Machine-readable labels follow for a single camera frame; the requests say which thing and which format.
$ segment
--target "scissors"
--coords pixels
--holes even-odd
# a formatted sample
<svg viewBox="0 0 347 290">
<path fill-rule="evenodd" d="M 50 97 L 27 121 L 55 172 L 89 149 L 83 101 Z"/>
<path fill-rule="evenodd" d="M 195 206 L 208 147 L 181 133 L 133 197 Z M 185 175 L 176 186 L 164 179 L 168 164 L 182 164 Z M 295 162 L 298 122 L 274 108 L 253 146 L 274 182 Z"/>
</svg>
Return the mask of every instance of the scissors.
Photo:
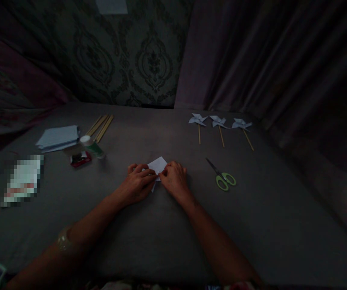
<svg viewBox="0 0 347 290">
<path fill-rule="evenodd" d="M 223 190 L 223 191 L 228 191 L 229 190 L 229 186 L 228 184 L 234 186 L 237 184 L 237 182 L 235 181 L 235 178 L 231 175 L 228 174 L 226 172 L 220 172 L 215 166 L 214 164 L 211 163 L 211 161 L 206 157 L 206 160 L 208 161 L 208 163 L 211 165 L 211 167 L 213 168 L 213 170 L 217 173 L 217 185 L 218 187 Z"/>
</svg>

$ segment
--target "bamboo skewer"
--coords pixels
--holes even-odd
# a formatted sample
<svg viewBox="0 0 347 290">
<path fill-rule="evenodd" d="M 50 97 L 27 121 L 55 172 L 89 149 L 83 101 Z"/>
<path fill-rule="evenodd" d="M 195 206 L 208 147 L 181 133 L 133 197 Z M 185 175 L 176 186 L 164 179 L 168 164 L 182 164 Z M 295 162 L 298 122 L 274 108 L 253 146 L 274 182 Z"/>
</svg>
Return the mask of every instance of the bamboo skewer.
<svg viewBox="0 0 347 290">
<path fill-rule="evenodd" d="M 242 130 L 243 130 L 243 133 L 245 133 L 246 139 L 247 139 L 247 141 L 249 142 L 249 145 L 250 145 L 250 147 L 251 147 L 251 150 L 254 151 L 254 148 L 253 148 L 253 145 L 251 145 L 249 136 L 246 134 L 246 130 L 244 130 L 244 129 L 242 129 Z"/>
<path fill-rule="evenodd" d="M 106 115 L 107 117 L 104 119 L 103 126 L 101 127 L 100 131 L 98 131 L 97 136 L 94 138 L 94 141 L 97 141 L 98 137 L 101 135 L 101 133 L 104 130 L 104 127 L 106 125 L 106 122 L 109 120 L 110 116 Z"/>
<path fill-rule="evenodd" d="M 97 121 L 94 122 L 94 124 L 92 125 L 92 127 L 90 127 L 90 129 L 86 132 L 85 135 L 88 135 L 88 133 L 94 128 L 94 126 L 98 123 L 98 121 L 100 121 L 101 117 L 102 117 L 102 116 L 98 117 Z"/>
<path fill-rule="evenodd" d="M 102 116 L 101 119 L 97 122 L 97 124 L 94 125 L 94 127 L 91 130 L 89 130 L 89 132 L 86 135 L 92 136 L 97 131 L 97 129 L 101 126 L 101 124 L 105 121 L 107 116 L 108 115 Z"/>
<path fill-rule="evenodd" d="M 223 136 L 222 136 L 222 130 L 221 130 L 221 127 L 218 125 L 219 127 L 219 132 L 221 134 L 221 139 L 222 139 L 222 145 L 223 145 L 223 148 L 225 147 L 225 142 L 223 141 Z"/>
<path fill-rule="evenodd" d="M 200 145 L 200 124 L 198 124 L 198 132 L 199 132 L 199 145 Z"/>
<path fill-rule="evenodd" d="M 106 130 L 108 129 L 108 127 L 109 127 L 110 123 L 112 122 L 113 118 L 114 118 L 114 116 L 111 115 L 111 116 L 108 118 L 108 120 L 106 121 L 104 127 L 102 127 L 102 132 L 100 132 L 100 133 L 98 134 L 98 136 L 96 137 L 97 143 L 100 142 L 101 138 L 102 138 L 103 135 L 105 134 L 105 132 L 106 132 Z"/>
</svg>

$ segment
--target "patterned wallpaper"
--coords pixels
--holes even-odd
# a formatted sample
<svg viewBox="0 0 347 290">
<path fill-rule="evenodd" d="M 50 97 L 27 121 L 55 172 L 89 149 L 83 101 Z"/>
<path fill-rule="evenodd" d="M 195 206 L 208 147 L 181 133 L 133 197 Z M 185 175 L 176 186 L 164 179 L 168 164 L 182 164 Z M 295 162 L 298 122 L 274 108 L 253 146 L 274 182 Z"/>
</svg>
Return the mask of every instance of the patterned wallpaper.
<svg viewBox="0 0 347 290">
<path fill-rule="evenodd" d="M 173 106 L 193 0 L 127 0 L 100 15 L 95 0 L 10 0 L 9 11 L 51 53 L 84 102 Z"/>
</svg>

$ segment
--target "pixelated package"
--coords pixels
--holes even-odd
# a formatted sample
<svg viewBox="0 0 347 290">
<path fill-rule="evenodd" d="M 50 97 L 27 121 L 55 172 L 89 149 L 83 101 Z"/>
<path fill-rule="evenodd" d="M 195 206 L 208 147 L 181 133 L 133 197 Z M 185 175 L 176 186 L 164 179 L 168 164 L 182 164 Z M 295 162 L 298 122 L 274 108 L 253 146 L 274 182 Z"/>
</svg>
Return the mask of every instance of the pixelated package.
<svg viewBox="0 0 347 290">
<path fill-rule="evenodd" d="M 10 173 L 10 182 L 4 192 L 1 207 L 19 205 L 20 202 L 36 196 L 43 169 L 43 155 L 30 155 L 18 160 Z"/>
</svg>

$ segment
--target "small red container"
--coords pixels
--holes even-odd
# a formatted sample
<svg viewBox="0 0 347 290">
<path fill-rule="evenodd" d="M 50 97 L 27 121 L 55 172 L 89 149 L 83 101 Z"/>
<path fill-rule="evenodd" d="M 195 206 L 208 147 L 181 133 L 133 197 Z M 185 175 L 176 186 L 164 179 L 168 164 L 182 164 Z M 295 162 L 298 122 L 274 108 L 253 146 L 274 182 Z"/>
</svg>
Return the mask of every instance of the small red container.
<svg viewBox="0 0 347 290">
<path fill-rule="evenodd" d="M 70 156 L 70 165 L 73 167 L 79 167 L 90 161 L 92 161 L 92 157 L 88 151 L 82 151 L 80 154 Z"/>
</svg>

